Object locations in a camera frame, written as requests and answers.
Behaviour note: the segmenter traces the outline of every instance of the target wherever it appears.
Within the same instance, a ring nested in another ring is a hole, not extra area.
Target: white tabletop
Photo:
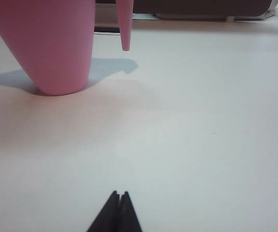
[[[278,15],[119,39],[45,97],[0,38],[0,232],[85,232],[115,189],[145,232],[278,232]]]

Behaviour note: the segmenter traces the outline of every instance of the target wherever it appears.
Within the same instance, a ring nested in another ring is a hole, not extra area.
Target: black object
[[[87,232],[142,232],[128,192],[114,191]]]
[[[94,32],[120,33],[119,28],[95,27]]]
[[[134,13],[260,16],[272,0],[134,0]],[[115,3],[115,0],[96,0],[96,3]]]

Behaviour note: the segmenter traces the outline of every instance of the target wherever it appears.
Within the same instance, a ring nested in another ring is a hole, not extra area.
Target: pink object
[[[117,0],[122,48],[130,48],[133,0]],[[0,36],[49,95],[84,89],[93,45],[95,0],[0,0]]]

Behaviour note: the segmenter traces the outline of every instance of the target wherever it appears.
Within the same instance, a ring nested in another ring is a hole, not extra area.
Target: dark background
[[[115,3],[115,0],[96,0]],[[134,0],[134,13],[259,16],[271,0]]]

